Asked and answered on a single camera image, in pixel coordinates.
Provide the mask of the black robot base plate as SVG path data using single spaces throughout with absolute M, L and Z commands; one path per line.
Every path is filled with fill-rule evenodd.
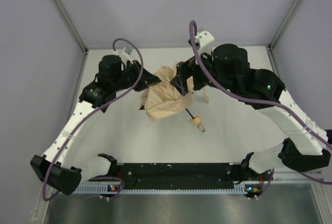
M 232 189 L 234 182 L 260 179 L 229 163 L 123 163 L 107 175 L 121 178 L 127 190 Z

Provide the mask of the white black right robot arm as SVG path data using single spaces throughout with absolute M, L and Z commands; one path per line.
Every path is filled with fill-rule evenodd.
M 234 44 L 220 45 L 200 58 L 218 84 L 237 97 L 250 99 L 248 105 L 287 135 L 275 147 L 246 155 L 241 167 L 248 177 L 281 167 L 303 173 L 329 165 L 327 132 L 299 108 L 274 72 L 251 68 L 247 51 Z

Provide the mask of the beige and black folding umbrella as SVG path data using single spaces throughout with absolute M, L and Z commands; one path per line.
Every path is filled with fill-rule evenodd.
M 161 82 L 143 91 L 140 97 L 139 109 L 146 111 L 150 121 L 160 120 L 184 110 L 191 114 L 188 107 L 192 103 L 192 94 L 194 94 L 193 78 L 185 79 L 188 86 L 188 94 L 183 96 L 171 85 L 171 79 L 175 77 L 176 72 L 176 66 L 173 68 L 168 66 L 160 67 L 155 72 L 155 75 L 161 79 Z

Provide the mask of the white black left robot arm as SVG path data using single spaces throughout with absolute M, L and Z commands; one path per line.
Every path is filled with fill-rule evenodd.
M 104 153 L 88 156 L 83 162 L 76 162 L 75 157 L 90 129 L 118 98 L 117 92 L 141 92 L 161 81 L 137 60 L 123 62 L 118 55 L 102 57 L 98 69 L 57 139 L 30 162 L 40 181 L 65 195 L 72 194 L 84 181 L 107 175 L 115 165 L 116 159 Z

